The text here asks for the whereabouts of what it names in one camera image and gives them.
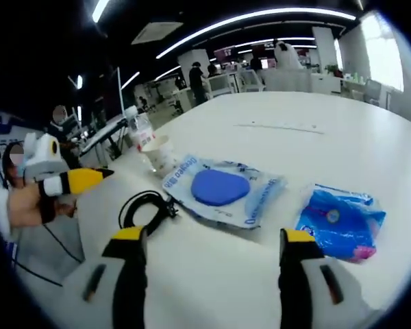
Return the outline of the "person's left hand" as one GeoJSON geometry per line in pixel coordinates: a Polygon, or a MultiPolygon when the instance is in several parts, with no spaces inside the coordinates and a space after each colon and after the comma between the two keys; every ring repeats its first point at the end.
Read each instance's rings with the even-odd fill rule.
{"type": "Polygon", "coordinates": [[[37,184],[29,184],[10,192],[7,207],[10,227],[23,228],[50,223],[59,216],[73,217],[77,201],[64,204],[55,197],[43,197],[37,184]]]}

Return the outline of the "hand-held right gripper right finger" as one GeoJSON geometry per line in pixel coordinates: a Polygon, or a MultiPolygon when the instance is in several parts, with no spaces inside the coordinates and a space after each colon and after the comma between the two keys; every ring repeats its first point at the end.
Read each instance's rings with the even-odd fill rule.
{"type": "Polygon", "coordinates": [[[280,230],[281,328],[370,328],[382,312],[360,283],[303,230],[280,230]]]}

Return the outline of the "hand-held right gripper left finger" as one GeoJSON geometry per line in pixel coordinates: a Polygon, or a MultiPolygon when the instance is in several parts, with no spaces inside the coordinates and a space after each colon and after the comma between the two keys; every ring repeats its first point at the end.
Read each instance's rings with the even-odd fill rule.
{"type": "Polygon", "coordinates": [[[147,230],[123,228],[63,284],[65,328],[144,328],[147,230]]]}

